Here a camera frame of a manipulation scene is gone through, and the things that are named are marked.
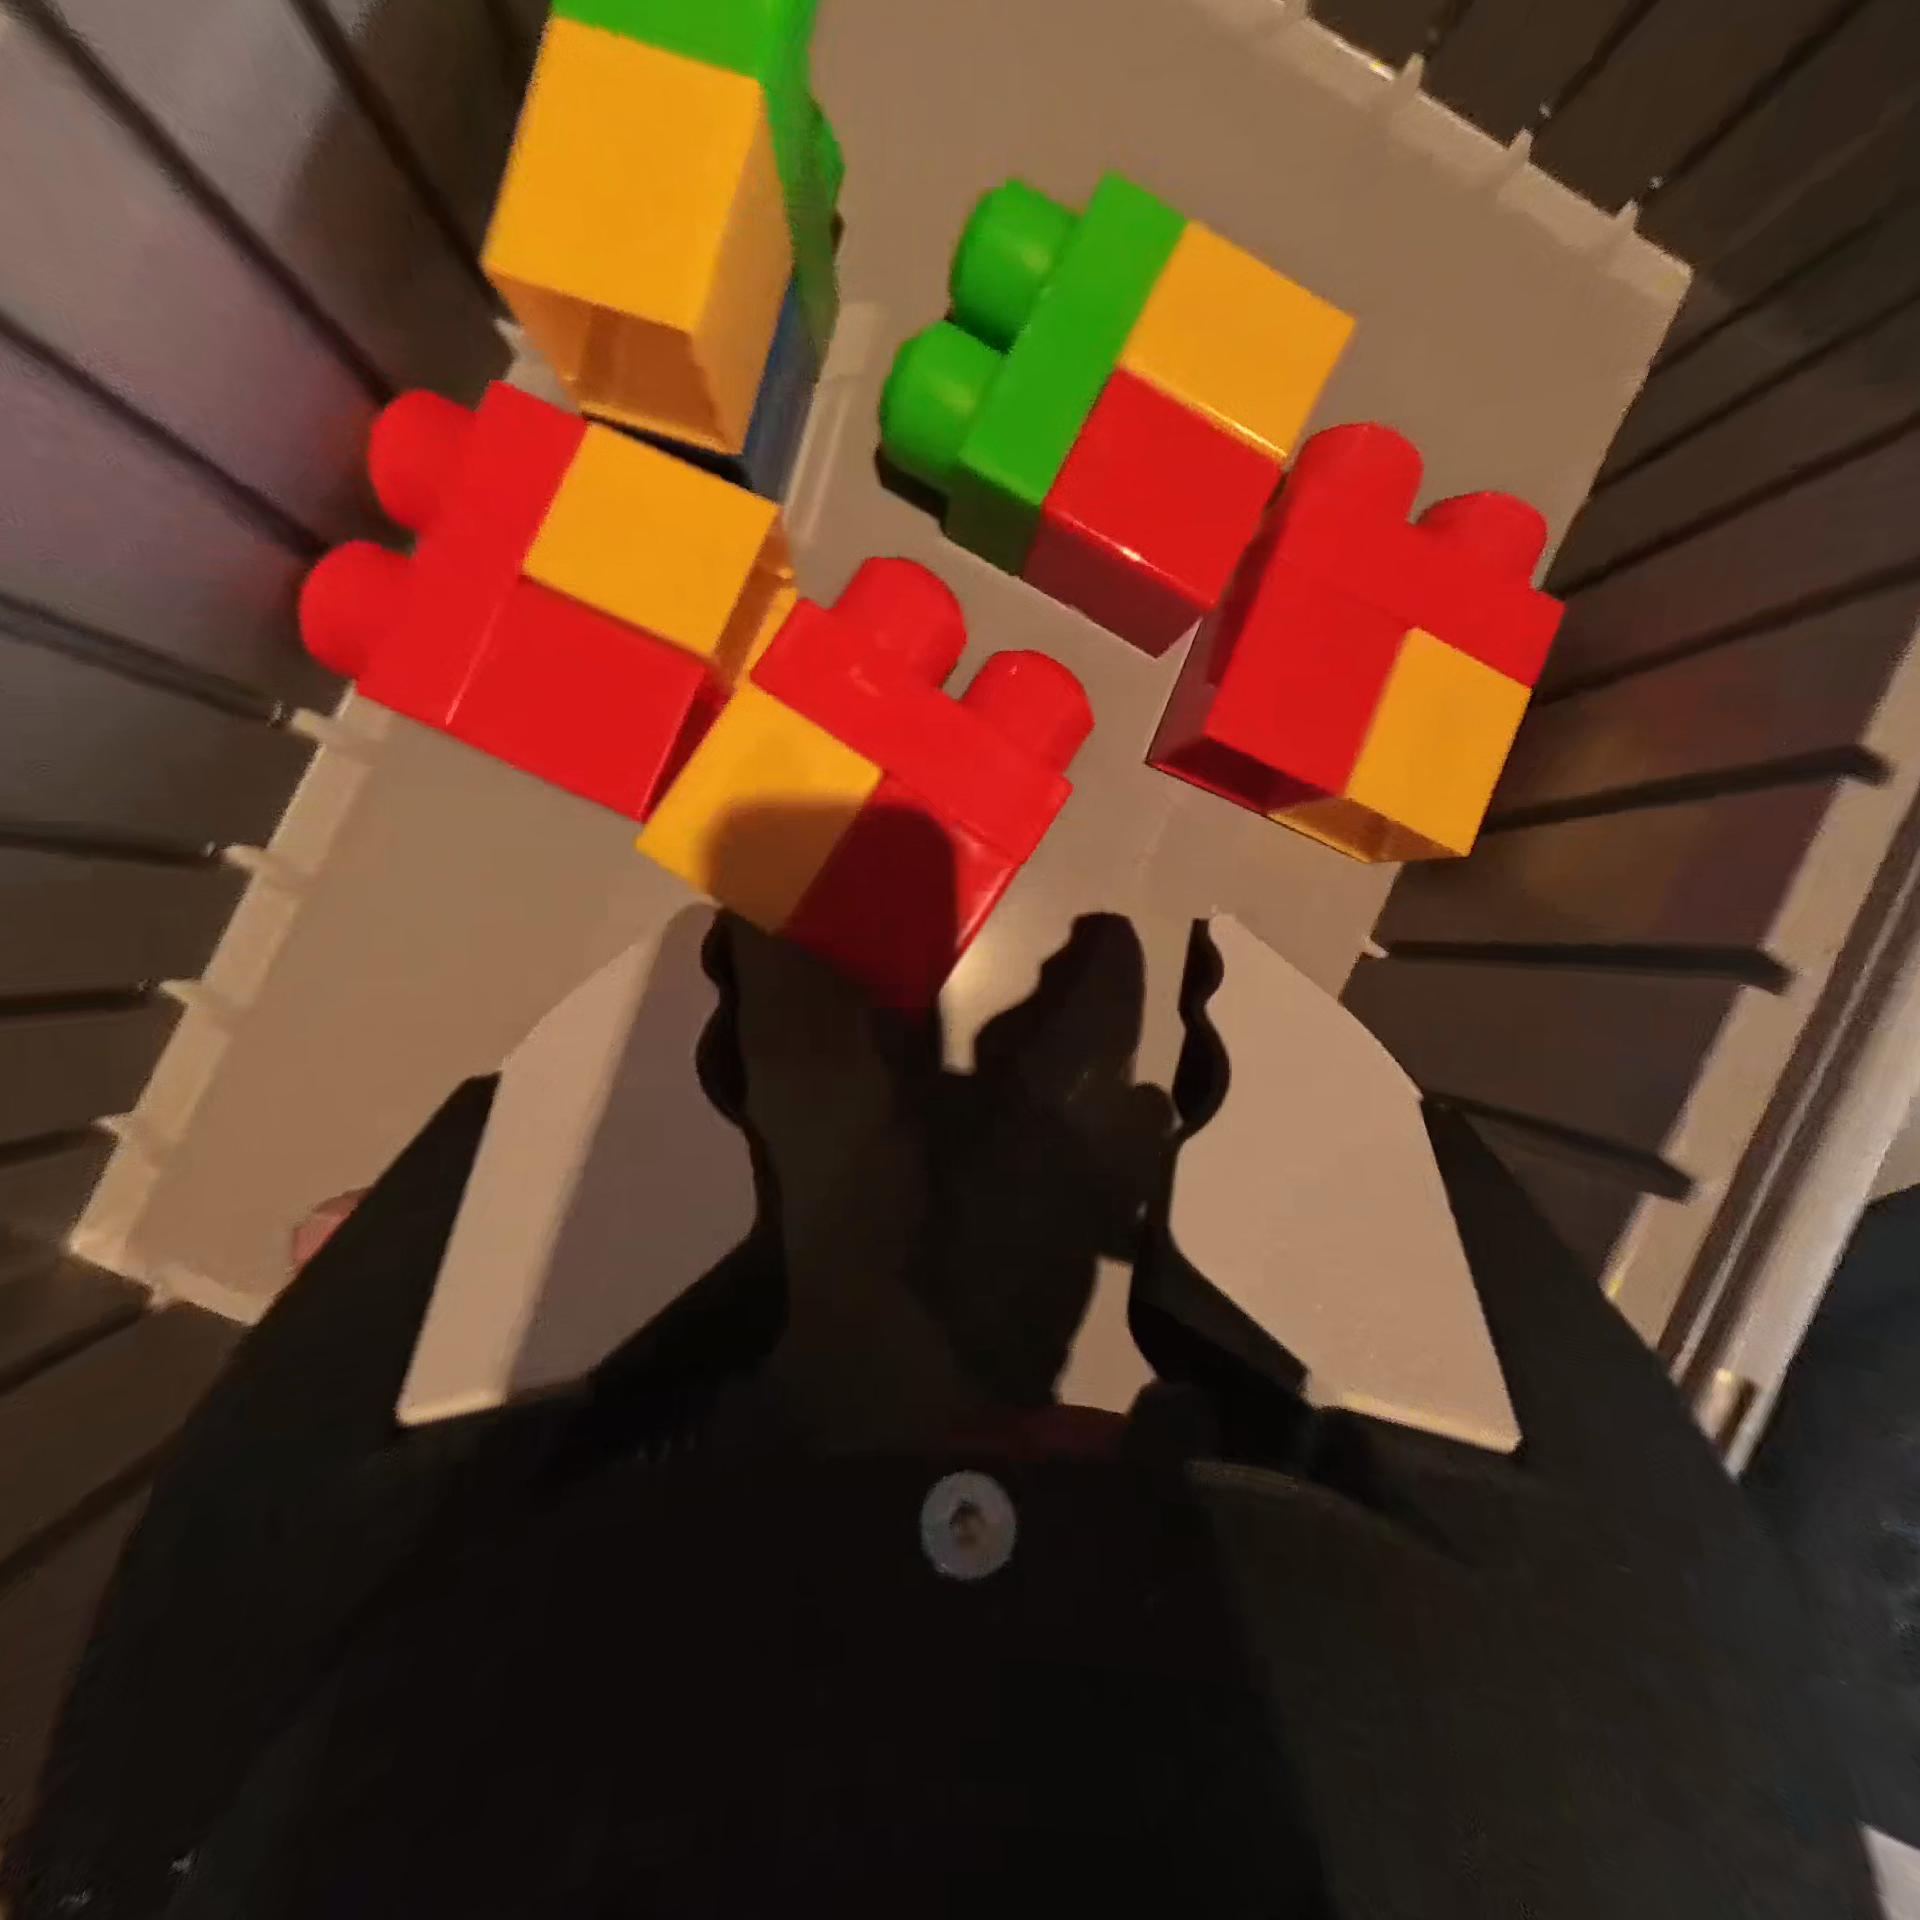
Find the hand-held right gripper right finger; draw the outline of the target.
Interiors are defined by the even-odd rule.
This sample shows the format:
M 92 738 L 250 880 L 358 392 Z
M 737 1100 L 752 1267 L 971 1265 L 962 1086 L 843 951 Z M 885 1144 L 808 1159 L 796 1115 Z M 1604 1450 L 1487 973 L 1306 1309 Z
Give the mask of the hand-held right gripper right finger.
M 1160 1379 L 1250 1427 L 1333 1409 L 1512 1454 L 1522 1425 L 1424 1098 L 1231 915 L 1191 924 L 1173 1140 L 1127 1321 Z

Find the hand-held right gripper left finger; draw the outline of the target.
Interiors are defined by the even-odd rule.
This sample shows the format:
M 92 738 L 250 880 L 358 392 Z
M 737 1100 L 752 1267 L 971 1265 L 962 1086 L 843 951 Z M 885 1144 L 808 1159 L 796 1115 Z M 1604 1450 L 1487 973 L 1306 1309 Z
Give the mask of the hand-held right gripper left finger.
M 718 1011 L 691 905 L 554 1003 L 504 1057 L 396 1396 L 402 1427 L 583 1379 L 756 1213 L 748 1144 L 704 1088 Z

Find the yellow one-stud toy block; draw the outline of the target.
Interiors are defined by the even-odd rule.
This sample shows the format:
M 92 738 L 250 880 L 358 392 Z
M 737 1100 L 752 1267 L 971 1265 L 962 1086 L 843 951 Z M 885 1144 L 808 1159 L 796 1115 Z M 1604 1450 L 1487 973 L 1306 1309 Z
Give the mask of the yellow one-stud toy block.
M 687 757 L 637 848 L 737 917 L 779 932 L 881 780 L 881 765 L 746 684 Z

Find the red two-stud toy block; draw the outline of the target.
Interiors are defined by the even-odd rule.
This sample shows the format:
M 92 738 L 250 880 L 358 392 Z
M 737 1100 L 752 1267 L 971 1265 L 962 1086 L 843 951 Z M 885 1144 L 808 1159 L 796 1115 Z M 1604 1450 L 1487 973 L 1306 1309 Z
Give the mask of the red two-stud toy block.
M 941 574 L 870 557 L 827 607 L 800 597 L 748 676 L 1020 865 L 1072 794 L 1093 705 L 1077 674 L 1039 649 L 998 649 L 948 692 L 966 644 L 962 603 Z

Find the pile of assembled block bridges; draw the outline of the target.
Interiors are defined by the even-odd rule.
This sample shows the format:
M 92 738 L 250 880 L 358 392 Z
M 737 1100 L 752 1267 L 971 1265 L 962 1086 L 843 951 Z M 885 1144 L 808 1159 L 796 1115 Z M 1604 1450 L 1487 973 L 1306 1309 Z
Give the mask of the pile of assembled block bridges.
M 385 707 L 641 824 L 800 597 L 787 405 L 841 317 L 818 3 L 552 3 L 483 267 L 564 388 L 415 390 L 300 638 Z M 1154 657 L 1148 763 L 1356 857 L 1472 848 L 1560 605 L 1508 492 L 1414 513 L 1381 422 L 1302 436 L 1354 320 L 1123 174 L 973 205 L 877 455 L 946 540 Z

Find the grey plastic bin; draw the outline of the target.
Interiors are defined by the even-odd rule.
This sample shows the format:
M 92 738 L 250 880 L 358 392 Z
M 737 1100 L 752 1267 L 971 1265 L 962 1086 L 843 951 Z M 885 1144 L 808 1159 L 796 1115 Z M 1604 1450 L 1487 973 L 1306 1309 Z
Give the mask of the grey plastic bin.
M 96 1259 L 252 1317 L 294 1215 L 383 1161 L 444 1082 L 492 1067 L 606 953 L 685 903 L 610 821 L 440 738 L 344 717 L 213 969 L 244 878 L 160 882 L 173 848 L 265 846 L 327 705 L 294 659 L 296 563 L 352 534 L 356 430 L 408 380 L 492 372 L 464 240 L 504 153 L 535 3 L 4 3 L 6 640 L 117 674 L 4 751 L 4 824 L 69 828 L 73 903 L 129 936 L 125 986 L 206 973 L 217 1009 L 79 1234 Z M 1068 184 L 1147 161 L 1300 261 L 1354 267 L 1377 334 L 1329 394 L 1397 420 L 1433 492 L 1481 476 L 1562 522 L 1647 372 L 1574 590 L 1622 551 L 1703 586 L 1706 482 L 1754 515 L 1758 469 L 1639 490 L 1720 426 L 1758 447 L 1804 372 L 1874 384 L 1783 480 L 1868 476 L 1916 390 L 1843 363 L 1916 292 L 1916 3 L 1050 3 L 1023 70 L 958 59 L 1020 3 L 827 3 L 818 72 L 866 220 L 843 267 L 839 394 L 816 417 L 796 536 L 825 586 L 937 540 L 862 467 L 881 347 L 929 293 L 918 207 L 1033 165 Z

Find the black mesh office chair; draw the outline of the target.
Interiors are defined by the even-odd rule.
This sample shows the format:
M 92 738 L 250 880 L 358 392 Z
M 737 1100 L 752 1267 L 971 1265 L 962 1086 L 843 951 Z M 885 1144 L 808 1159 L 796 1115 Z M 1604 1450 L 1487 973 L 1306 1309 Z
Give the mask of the black mesh office chair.
M 1856 1817 L 1916 1846 L 1916 1188 L 1860 1213 L 1743 1482 L 1806 1602 Z

